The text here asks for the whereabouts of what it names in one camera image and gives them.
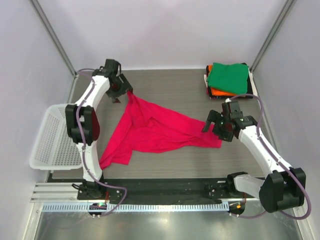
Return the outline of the aluminium rail frame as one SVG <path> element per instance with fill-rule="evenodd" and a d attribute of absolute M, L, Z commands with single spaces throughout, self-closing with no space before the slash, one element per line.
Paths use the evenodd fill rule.
<path fill-rule="evenodd" d="M 72 187 L 71 182 L 66 182 L 66 183 L 58 183 L 58 182 L 53 182 L 53 183 L 37 183 L 36 186 L 34 187 L 32 197 L 31 199 L 33 201 L 75 201 L 79 200 L 77 199 L 78 196 L 78 191 Z M 178 204 L 178 205 L 186 205 L 186 204 L 204 204 L 204 203 L 218 203 L 222 200 L 240 200 L 241 202 L 243 201 L 243 198 L 226 198 L 226 199 L 221 199 L 217 202 L 187 202 L 183 204 Z M 103 200 L 103 199 L 94 199 L 94 200 L 79 200 L 79 201 L 98 201 L 98 200 Z"/>

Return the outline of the white folded t shirt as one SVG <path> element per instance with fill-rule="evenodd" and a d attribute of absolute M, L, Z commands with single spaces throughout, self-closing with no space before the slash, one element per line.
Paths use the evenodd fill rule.
<path fill-rule="evenodd" d="M 251 72 L 249 72 L 248 76 L 249 76 L 249 83 L 250 83 L 249 85 L 251 86 L 252 94 L 257 96 L 258 95 L 258 91 L 257 91 L 256 85 L 254 83 L 253 74 Z M 227 98 L 231 98 L 232 97 L 232 96 L 226 96 L 226 95 L 222 95 L 222 96 L 213 95 L 212 91 L 208 87 L 207 75 L 206 74 L 203 75 L 203 80 L 204 80 L 204 84 L 205 84 L 205 87 L 206 87 L 206 94 L 210 99 L 227 99 Z"/>

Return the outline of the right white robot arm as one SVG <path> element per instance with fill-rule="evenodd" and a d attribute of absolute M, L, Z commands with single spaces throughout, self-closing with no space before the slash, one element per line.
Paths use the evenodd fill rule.
<path fill-rule="evenodd" d="M 233 113 L 211 110 L 203 132 L 212 132 L 220 140 L 231 142 L 237 138 L 253 155 L 264 174 L 264 180 L 245 172 L 230 174 L 225 191 L 231 198 L 247 193 L 260 200 L 268 213 L 307 205 L 310 198 L 305 190 L 306 174 L 301 168 L 293 168 L 272 147 L 261 132 L 260 126 L 252 116 L 243 116 L 241 111 Z"/>

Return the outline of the left aluminium corner post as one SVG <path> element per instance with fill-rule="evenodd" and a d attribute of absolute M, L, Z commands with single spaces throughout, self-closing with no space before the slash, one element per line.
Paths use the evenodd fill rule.
<path fill-rule="evenodd" d="M 62 46 L 54 28 L 52 27 L 46 13 L 44 12 L 41 4 L 38 0 L 29 0 L 28 1 L 32 8 L 34 9 L 36 15 L 38 16 L 41 24 L 45 28 L 49 38 L 51 39 L 53 45 L 55 46 L 57 52 L 59 53 L 62 61 L 64 62 L 65 66 L 71 73 L 72 77 L 75 78 L 77 76 L 77 71 L 75 70 L 73 64 L 70 61 L 70 58 L 68 57 L 64 47 Z"/>

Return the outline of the aluminium corner post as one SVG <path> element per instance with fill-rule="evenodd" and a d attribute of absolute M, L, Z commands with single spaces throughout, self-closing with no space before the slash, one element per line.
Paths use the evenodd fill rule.
<path fill-rule="evenodd" d="M 268 48 L 270 47 L 272 41 L 276 37 L 277 33 L 279 32 L 281 26 L 285 22 L 287 16 L 289 15 L 289 13 L 290 13 L 291 9 L 293 8 L 293 6 L 295 5 L 295 3 L 296 3 L 296 0 L 286 0 L 284 2 L 284 5 L 282 6 L 279 14 L 277 15 L 270 31 L 268 32 L 261 48 L 258 51 L 258 54 L 256 55 L 252 65 L 250 67 L 250 71 L 252 73 L 256 70 L 256 68 L 260 64 L 263 56 L 267 52 Z"/>
<path fill-rule="evenodd" d="M 62 61 L 64 62 L 65 66 L 71 73 L 72 77 L 75 78 L 77 76 L 77 71 L 75 70 L 73 64 L 70 61 L 70 58 L 68 57 L 64 47 L 62 46 L 54 28 L 52 27 L 46 13 L 44 12 L 41 4 L 38 0 L 29 0 L 28 1 L 32 8 L 34 9 L 36 15 L 38 16 L 41 24 L 45 28 L 49 38 L 51 39 L 53 45 L 55 46 L 57 52 L 59 53 Z"/>

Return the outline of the white plastic basket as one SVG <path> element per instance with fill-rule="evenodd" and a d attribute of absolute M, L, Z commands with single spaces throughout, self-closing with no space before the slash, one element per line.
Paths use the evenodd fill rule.
<path fill-rule="evenodd" d="M 46 110 L 29 159 L 32 169 L 68 171 L 82 167 L 80 152 L 68 136 L 66 106 L 55 104 Z"/>

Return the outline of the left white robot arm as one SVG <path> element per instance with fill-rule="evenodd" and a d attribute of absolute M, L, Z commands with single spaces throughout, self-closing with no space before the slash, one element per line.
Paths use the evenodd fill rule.
<path fill-rule="evenodd" d="M 67 134 L 80 152 L 83 180 L 92 183 L 89 194 L 100 200 L 106 195 L 107 188 L 103 183 L 103 171 L 97 152 L 101 128 L 96 110 L 104 95 L 107 95 L 112 103 L 119 103 L 119 97 L 131 92 L 133 88 L 120 66 L 114 69 L 92 69 L 91 74 L 88 73 L 89 70 L 79 70 L 79 74 L 89 77 L 90 83 L 75 103 L 65 107 L 65 120 Z"/>

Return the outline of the right aluminium corner post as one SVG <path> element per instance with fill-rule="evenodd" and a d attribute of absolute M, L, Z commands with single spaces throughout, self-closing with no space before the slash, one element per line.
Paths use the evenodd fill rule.
<path fill-rule="evenodd" d="M 256 55 L 252 65 L 250 67 L 250 71 L 252 73 L 256 70 L 256 68 L 260 64 L 263 56 L 267 52 L 268 48 L 270 47 L 272 41 L 276 37 L 277 33 L 279 32 L 281 26 L 285 22 L 287 16 L 289 15 L 289 13 L 290 13 L 291 9 L 293 8 L 293 6 L 295 5 L 295 3 L 296 3 L 296 0 L 286 0 L 284 2 L 284 5 L 282 6 L 279 14 L 277 15 L 270 31 L 268 32 L 261 48 L 258 51 L 258 54 Z"/>

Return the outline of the pink t shirt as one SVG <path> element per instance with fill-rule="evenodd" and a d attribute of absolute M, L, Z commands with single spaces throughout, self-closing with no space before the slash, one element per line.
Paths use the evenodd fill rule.
<path fill-rule="evenodd" d="M 102 169 L 128 165 L 134 151 L 163 153 L 183 147 L 220 148 L 214 133 L 203 132 L 205 122 L 146 101 L 129 92 L 128 102 L 99 160 Z"/>

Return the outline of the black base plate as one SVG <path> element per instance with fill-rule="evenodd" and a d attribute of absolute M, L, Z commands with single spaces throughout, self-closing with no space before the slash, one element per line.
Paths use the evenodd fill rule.
<path fill-rule="evenodd" d="M 226 178 L 150 178 L 110 179 L 108 185 L 83 180 L 71 186 L 78 191 L 78 200 L 107 200 L 118 203 L 127 190 L 125 204 L 177 205 L 194 202 L 218 202 L 222 199 L 251 199 L 252 196 L 231 191 Z"/>

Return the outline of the orange folded t shirt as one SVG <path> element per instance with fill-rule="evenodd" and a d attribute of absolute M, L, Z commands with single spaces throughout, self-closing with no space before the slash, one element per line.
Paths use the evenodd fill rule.
<path fill-rule="evenodd" d="M 212 68 L 213 68 L 212 64 L 206 66 L 206 77 L 207 78 L 209 77 L 209 74 L 210 74 Z M 211 98 L 218 98 L 218 97 L 230 98 L 230 97 L 233 97 L 233 96 L 236 95 L 236 94 L 231 93 L 231 92 L 225 92 L 225 91 L 210 87 L 208 79 L 206 79 L 206 85 L 207 85 L 207 93 Z"/>

